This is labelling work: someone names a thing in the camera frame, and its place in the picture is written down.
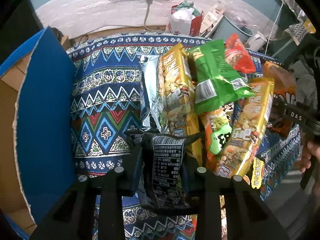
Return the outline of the person's right hand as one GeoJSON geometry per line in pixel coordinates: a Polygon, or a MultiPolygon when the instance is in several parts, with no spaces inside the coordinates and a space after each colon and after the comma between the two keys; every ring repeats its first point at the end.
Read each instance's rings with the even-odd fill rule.
{"type": "Polygon", "coordinates": [[[300,161],[300,172],[304,173],[311,167],[311,158],[316,157],[319,160],[319,144],[309,140],[306,146],[303,147],[302,158],[300,161]]]}

